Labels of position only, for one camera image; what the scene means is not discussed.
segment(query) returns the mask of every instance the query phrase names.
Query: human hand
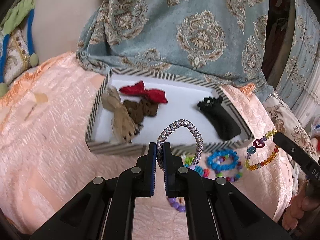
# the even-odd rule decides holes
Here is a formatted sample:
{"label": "human hand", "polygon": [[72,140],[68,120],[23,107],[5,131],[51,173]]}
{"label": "human hand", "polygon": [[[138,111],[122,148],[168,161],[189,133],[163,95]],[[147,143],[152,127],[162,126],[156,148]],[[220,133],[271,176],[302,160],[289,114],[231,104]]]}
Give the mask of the human hand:
{"label": "human hand", "polygon": [[292,198],[291,205],[286,209],[282,226],[285,230],[295,229],[298,220],[301,219],[306,211],[315,210],[320,206],[320,199],[306,197],[306,185],[304,185],[299,194]]}

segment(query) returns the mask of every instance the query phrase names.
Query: teal heart bead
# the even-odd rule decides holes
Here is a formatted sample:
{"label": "teal heart bead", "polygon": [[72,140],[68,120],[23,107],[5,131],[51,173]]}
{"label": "teal heart bead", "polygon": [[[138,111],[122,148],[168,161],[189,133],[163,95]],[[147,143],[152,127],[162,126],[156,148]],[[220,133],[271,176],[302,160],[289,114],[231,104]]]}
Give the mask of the teal heart bead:
{"label": "teal heart bead", "polygon": [[253,147],[253,146],[250,146],[247,149],[247,152],[250,153],[250,154],[254,154],[256,151],[257,151],[257,149],[255,147]]}

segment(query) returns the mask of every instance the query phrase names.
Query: box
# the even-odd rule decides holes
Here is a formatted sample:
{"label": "box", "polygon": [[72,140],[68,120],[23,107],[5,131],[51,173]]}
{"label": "box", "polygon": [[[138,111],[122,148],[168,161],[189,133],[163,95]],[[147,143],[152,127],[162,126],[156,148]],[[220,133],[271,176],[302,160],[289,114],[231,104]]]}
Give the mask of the box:
{"label": "box", "polygon": [[[113,113],[103,109],[101,95],[108,85],[120,88],[133,85],[140,80],[146,89],[158,88],[166,93],[167,104],[160,104],[156,117],[144,117],[141,133],[132,143],[118,143],[112,135],[111,120]],[[139,97],[128,97],[120,93],[121,100],[137,101]],[[241,128],[241,134],[229,141],[222,141],[214,127],[198,110],[197,103],[204,97],[223,97],[223,108],[233,117]],[[185,76],[173,75],[158,71],[130,68],[112,68],[106,75],[97,92],[92,111],[90,113],[85,140],[88,148],[94,154],[106,155],[144,155],[150,142],[156,142],[161,132],[172,122],[187,119],[200,131],[203,137],[203,151],[211,152],[220,149],[237,149],[249,145],[253,133],[238,113],[236,108],[216,84]],[[181,127],[174,131],[167,139],[172,153],[185,155],[195,153],[196,143],[187,128]]]}

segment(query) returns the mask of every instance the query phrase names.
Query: blue patterned fabric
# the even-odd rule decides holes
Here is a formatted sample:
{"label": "blue patterned fabric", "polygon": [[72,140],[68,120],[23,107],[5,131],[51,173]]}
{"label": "blue patterned fabric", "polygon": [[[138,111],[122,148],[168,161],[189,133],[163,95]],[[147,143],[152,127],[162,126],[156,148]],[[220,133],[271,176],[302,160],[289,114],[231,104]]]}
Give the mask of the blue patterned fabric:
{"label": "blue patterned fabric", "polygon": [[269,0],[104,0],[81,34],[83,68],[149,69],[273,92],[261,71]]}
{"label": "blue patterned fabric", "polygon": [[291,108],[297,101],[314,68],[320,25],[306,0],[296,0],[296,25],[288,62],[276,88],[283,101]]}

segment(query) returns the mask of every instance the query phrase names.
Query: red heart bead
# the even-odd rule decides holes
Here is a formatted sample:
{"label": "red heart bead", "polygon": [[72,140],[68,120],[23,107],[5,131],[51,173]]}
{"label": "red heart bead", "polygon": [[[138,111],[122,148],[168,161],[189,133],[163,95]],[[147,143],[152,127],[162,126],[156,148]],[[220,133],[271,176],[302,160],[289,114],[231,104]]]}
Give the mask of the red heart bead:
{"label": "red heart bead", "polygon": [[252,145],[256,148],[263,148],[265,146],[264,142],[261,142],[259,139],[255,139]]}

